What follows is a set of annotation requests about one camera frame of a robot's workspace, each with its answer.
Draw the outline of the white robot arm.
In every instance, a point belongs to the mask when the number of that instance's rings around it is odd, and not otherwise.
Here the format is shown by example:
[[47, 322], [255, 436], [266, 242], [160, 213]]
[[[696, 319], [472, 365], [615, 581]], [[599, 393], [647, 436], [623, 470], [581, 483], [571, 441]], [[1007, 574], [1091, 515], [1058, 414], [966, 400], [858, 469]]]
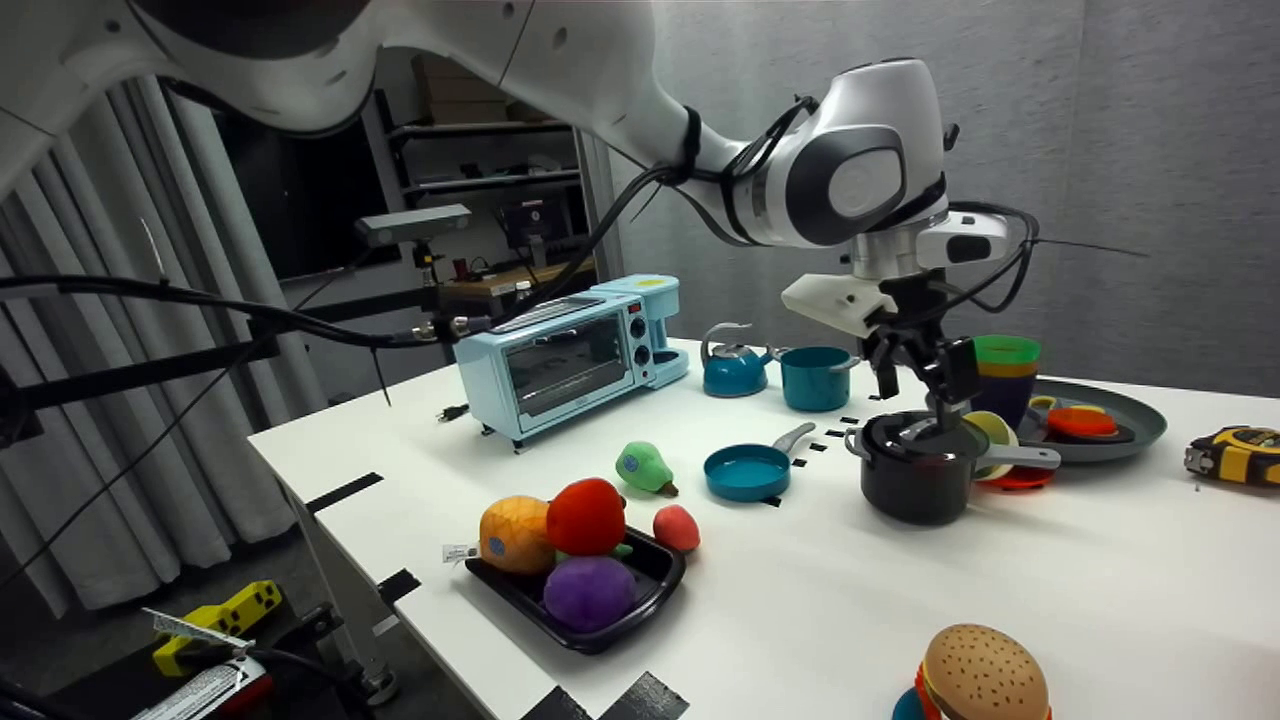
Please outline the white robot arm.
[[0, 192], [114, 82], [165, 75], [279, 130], [360, 117], [388, 48], [444, 57], [603, 141], [738, 248], [850, 251], [782, 306], [858, 338], [875, 378], [916, 372], [936, 410], [975, 394], [975, 347], [939, 333], [939, 281], [1013, 248], [947, 195], [930, 70], [841, 70], [753, 141], [715, 130], [656, 75], [656, 0], [0, 0]]

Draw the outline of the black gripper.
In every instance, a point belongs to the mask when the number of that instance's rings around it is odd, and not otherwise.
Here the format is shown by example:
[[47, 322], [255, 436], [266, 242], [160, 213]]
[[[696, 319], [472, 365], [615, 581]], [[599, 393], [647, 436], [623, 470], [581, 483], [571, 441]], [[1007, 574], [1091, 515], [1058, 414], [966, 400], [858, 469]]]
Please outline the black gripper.
[[875, 375], [875, 400], [899, 394], [899, 365], [929, 386], [929, 414], [939, 429], [965, 419], [975, 394], [975, 347], [966, 337], [939, 326], [947, 290], [939, 272], [911, 281], [888, 281], [884, 290], [897, 298], [892, 313], [875, 313], [875, 333], [862, 338], [862, 360]]

